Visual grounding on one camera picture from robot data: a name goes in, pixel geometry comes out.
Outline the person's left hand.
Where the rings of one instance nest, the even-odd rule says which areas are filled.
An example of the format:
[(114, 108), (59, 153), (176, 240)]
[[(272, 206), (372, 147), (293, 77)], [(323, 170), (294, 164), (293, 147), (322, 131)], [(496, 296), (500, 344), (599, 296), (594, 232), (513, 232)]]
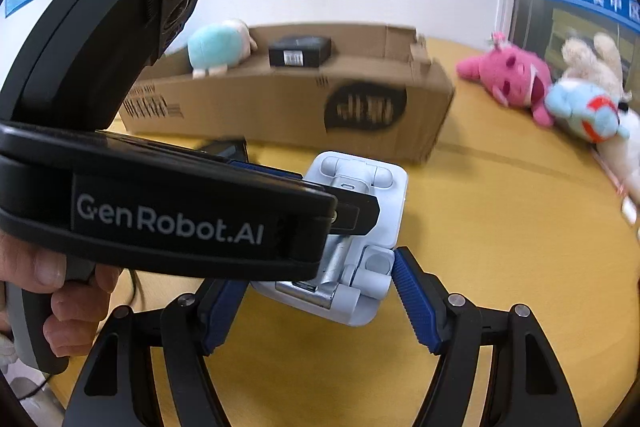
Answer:
[(66, 280), (67, 257), (1, 235), (1, 280), (51, 297), (52, 315), (43, 324), (43, 336), (58, 357), (86, 355), (105, 319), (122, 270), (97, 265), (87, 283)]

